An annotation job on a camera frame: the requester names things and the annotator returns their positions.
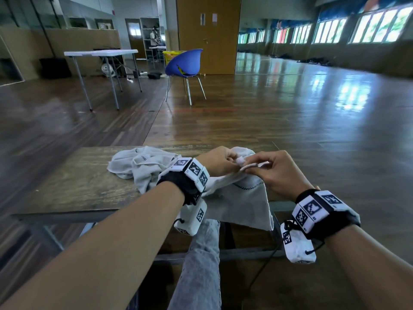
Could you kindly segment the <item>person's right hand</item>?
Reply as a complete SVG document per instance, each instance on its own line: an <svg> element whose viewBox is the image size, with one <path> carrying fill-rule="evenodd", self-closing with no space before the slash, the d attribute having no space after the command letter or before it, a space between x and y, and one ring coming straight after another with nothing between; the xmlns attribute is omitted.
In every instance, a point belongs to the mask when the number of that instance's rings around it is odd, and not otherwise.
<svg viewBox="0 0 413 310"><path fill-rule="evenodd" d="M295 202L303 192L319 190L308 181L287 151L259 152L245 158L245 165L253 163L269 164L267 177L261 179L283 200Z"/></svg>

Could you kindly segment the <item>person's left hand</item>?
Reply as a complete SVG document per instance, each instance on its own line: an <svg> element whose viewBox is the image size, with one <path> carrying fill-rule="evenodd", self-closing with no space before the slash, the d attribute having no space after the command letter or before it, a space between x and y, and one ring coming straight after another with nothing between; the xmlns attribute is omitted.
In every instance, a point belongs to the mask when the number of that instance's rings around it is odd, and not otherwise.
<svg viewBox="0 0 413 310"><path fill-rule="evenodd" d="M216 147L196 157L196 160L199 161L209 173L210 178L208 184L214 177L223 177L232 174L223 173L223 147L225 146Z"/></svg>

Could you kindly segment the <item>light grey cloth garment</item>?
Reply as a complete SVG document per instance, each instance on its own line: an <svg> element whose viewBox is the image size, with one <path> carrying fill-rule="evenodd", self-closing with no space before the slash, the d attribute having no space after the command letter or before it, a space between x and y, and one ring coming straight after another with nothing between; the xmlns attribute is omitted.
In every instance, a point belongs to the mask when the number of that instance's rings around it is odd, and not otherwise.
<svg viewBox="0 0 413 310"><path fill-rule="evenodd" d="M196 205L184 205L174 227L181 233L193 236L203 219L214 219L271 231L274 228L264 182L257 176L245 173L257 164L243 166L245 157L254 152L244 147L232 149L237 154L234 161L241 169L223 177L209 177ZM137 147L116 153L107 170L121 179L133 179L141 194L157 184L162 175L172 169L184 171L192 159L153 147Z"/></svg>

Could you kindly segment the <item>person's left forearm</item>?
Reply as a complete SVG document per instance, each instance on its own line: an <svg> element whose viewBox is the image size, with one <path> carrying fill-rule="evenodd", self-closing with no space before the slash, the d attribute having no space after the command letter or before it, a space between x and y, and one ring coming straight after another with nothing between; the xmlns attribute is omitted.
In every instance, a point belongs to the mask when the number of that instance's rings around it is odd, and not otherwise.
<svg viewBox="0 0 413 310"><path fill-rule="evenodd" d="M54 258L0 310L125 310L184 204L162 182Z"/></svg>

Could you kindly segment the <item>person's right forearm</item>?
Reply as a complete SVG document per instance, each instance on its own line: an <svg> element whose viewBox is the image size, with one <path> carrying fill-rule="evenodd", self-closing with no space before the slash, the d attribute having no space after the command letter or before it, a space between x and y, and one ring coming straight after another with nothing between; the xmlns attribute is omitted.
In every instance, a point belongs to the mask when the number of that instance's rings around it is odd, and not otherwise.
<svg viewBox="0 0 413 310"><path fill-rule="evenodd" d="M357 225L327 237L334 254L369 310L413 310L413 266Z"/></svg>

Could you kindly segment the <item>blue plastic chair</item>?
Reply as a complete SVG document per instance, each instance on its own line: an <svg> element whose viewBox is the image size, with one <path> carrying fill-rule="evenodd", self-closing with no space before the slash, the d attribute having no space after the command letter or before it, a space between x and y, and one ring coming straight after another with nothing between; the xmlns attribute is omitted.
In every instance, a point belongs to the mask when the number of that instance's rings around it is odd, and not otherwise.
<svg viewBox="0 0 413 310"><path fill-rule="evenodd" d="M188 93L189 104L192 106L192 99L190 94L189 78L197 78L199 86L206 99L205 92L199 77L201 54L203 49L194 49L189 51L164 51L166 57L168 54L172 56L171 60L166 63L165 74L168 77L167 90L165 95L165 102L168 100L168 92L171 87L171 78L180 77L186 84L186 91Z"/></svg>

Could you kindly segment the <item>person's grey jeans leg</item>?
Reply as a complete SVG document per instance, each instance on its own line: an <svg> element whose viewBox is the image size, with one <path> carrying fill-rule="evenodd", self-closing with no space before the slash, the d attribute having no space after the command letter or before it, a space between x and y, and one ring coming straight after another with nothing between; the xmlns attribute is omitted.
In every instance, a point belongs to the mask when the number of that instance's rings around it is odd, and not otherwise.
<svg viewBox="0 0 413 310"><path fill-rule="evenodd" d="M201 223L167 310L221 310L219 230L217 220Z"/></svg>

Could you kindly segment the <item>yellow plastic basket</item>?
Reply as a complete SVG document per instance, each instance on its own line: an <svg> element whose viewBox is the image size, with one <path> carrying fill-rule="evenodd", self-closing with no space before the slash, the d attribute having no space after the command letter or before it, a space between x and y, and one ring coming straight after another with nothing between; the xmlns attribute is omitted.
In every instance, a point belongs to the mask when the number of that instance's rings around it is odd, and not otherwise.
<svg viewBox="0 0 413 310"><path fill-rule="evenodd" d="M164 66L167 66L174 57L182 54L183 52L185 51L163 51Z"/></svg>

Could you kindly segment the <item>wooden double door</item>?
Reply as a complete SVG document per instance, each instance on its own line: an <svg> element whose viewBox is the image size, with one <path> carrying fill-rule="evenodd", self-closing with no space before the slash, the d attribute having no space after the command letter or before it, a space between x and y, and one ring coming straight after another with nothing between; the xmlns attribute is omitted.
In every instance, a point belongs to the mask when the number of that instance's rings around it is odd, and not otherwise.
<svg viewBox="0 0 413 310"><path fill-rule="evenodd" d="M200 74L235 74L242 0L176 0L179 48L203 49Z"/></svg>

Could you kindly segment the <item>large bright window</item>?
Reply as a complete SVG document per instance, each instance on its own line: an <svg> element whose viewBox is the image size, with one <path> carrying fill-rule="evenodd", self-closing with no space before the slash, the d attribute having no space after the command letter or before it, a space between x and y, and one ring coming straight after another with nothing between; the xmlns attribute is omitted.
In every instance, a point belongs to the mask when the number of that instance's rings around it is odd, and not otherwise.
<svg viewBox="0 0 413 310"><path fill-rule="evenodd" d="M312 44L337 44L346 22L347 17L317 22Z"/></svg>
<svg viewBox="0 0 413 310"><path fill-rule="evenodd" d="M381 44L396 42L413 15L413 4L370 11L361 15L348 44Z"/></svg>
<svg viewBox="0 0 413 310"><path fill-rule="evenodd" d="M292 30L291 44L306 44L311 31L312 24L296 26Z"/></svg>
<svg viewBox="0 0 413 310"><path fill-rule="evenodd" d="M290 28L280 28L276 29L273 36L273 44L286 44L288 40L288 35Z"/></svg>

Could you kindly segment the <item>small white table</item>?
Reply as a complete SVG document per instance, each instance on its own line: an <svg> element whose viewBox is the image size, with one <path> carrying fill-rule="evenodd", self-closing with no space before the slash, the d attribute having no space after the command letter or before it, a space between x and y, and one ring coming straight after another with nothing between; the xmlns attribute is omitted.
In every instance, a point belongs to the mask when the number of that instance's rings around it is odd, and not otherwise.
<svg viewBox="0 0 413 310"><path fill-rule="evenodd" d="M166 46L151 46L148 49L148 59L152 62L154 67L157 67L159 63L165 65L165 57L163 52L166 50Z"/></svg>

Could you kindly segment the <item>white folding table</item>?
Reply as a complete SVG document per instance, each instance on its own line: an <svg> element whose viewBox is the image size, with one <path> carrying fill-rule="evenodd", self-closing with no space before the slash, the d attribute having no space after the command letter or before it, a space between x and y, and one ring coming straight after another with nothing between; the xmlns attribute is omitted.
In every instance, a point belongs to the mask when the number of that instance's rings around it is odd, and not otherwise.
<svg viewBox="0 0 413 310"><path fill-rule="evenodd" d="M106 64L109 66L109 60L108 60L109 57L113 61L113 58L116 57L116 56L124 56L124 55L131 54L134 58L133 61L134 61L134 65L135 65L135 71L132 71L132 75L134 75L134 77L137 79L139 87L140 87L140 91L142 92L142 87L141 87L141 83L140 83L140 71L137 68L136 59L135 59L135 54L137 54L137 53L138 53L138 50L132 50L132 49L130 49L130 50L124 50L124 49L115 50L115 49L113 49L113 50L94 50L94 51L64 51L64 56L65 57L70 57L70 58L73 59L77 74L79 76L80 84L81 84L81 87L83 89L85 98L87 100L90 112L93 112L93 107L92 107L90 98L87 94L87 90L86 90L86 87L85 87L85 84L84 84L84 81L83 81L83 77L82 77L81 72L80 72L80 67L79 67L79 64L78 64L76 58L77 57L103 57ZM121 83L120 83L119 77L117 75L117 71L116 71L115 66L114 66L114 71L116 73L116 78L118 79L118 85L121 88L121 92L122 92L123 90L122 90ZM119 103L118 103L118 100L117 100L116 90L115 90L115 86L114 86L114 83L113 83L112 76L110 75L109 78L110 78L110 81L111 81L111 87L112 87L112 92L113 92L113 96L114 96L116 110L120 111L120 107L119 107Z"/></svg>

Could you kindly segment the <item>black box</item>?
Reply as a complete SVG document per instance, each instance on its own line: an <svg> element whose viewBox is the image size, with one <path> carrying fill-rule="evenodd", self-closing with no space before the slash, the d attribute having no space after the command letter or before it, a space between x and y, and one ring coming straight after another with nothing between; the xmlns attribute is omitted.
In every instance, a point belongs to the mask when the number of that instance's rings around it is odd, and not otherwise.
<svg viewBox="0 0 413 310"><path fill-rule="evenodd" d="M45 79L62 79L72 77L65 58L40 58L40 75Z"/></svg>

